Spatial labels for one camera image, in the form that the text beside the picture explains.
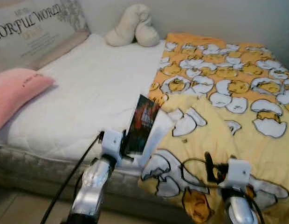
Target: pillow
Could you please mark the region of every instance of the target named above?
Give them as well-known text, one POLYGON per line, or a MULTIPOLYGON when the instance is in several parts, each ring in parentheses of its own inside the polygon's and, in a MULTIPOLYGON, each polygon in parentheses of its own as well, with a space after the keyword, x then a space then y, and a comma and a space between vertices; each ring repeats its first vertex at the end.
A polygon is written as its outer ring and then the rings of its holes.
POLYGON ((0 129, 27 101, 55 82, 30 69, 12 69, 0 73, 0 129))
POLYGON ((77 0, 0 0, 0 72, 38 70, 88 35, 77 0))

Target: tiled floor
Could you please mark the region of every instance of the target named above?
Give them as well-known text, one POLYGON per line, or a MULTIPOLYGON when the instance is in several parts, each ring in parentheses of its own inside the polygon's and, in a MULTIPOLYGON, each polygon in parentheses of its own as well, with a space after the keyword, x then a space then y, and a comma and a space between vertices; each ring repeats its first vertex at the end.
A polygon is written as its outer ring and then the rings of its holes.
MULTIPOLYGON (((38 224, 50 200, 0 188, 0 224, 38 224)), ((52 210, 47 224, 59 224, 69 212, 71 205, 58 202, 52 210)), ((99 224, 157 224, 153 221, 103 210, 99 224)))

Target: mattress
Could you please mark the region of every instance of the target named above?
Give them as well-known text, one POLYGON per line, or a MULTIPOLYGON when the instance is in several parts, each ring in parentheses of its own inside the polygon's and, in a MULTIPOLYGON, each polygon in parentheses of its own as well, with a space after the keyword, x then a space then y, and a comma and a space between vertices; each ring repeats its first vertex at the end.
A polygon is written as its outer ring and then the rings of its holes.
MULTIPOLYGON (((0 145, 48 160, 76 161, 105 129, 129 126, 140 93, 147 94, 164 42, 111 47, 96 34, 39 70, 56 85, 0 130, 0 145)), ((88 159, 100 153, 95 145, 88 159)))
MULTIPOLYGON (((56 85, 23 106, 0 130, 0 177, 31 190, 34 180, 48 192, 59 186, 101 130, 122 131, 130 123, 139 94, 147 94, 164 41, 144 48, 114 48, 91 34, 81 45, 39 70, 56 85)), ((88 161, 98 156, 95 144, 69 185, 74 186, 88 161)), ((139 170, 116 169, 107 192, 153 200, 138 189, 139 170)))

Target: yellow blanket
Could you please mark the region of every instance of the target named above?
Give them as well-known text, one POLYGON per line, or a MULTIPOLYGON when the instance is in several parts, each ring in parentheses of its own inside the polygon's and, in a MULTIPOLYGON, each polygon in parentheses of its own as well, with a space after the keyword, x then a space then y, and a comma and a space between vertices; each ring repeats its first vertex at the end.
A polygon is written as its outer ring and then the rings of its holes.
POLYGON ((139 185, 183 207, 197 223, 222 223, 205 152, 252 165, 248 193, 266 223, 289 223, 289 71, 259 44, 226 44, 169 34, 150 99, 175 127, 144 168, 139 185))

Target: stuffed toy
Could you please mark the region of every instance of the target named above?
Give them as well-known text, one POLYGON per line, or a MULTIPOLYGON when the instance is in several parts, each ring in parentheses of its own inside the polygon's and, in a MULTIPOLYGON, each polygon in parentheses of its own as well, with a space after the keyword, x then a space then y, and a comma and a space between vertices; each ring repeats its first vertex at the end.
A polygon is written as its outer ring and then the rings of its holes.
POLYGON ((134 37, 143 47, 155 46, 160 40, 151 26, 150 9, 143 4, 128 7, 118 26, 108 32, 105 39, 109 45, 119 47, 132 43, 134 37))

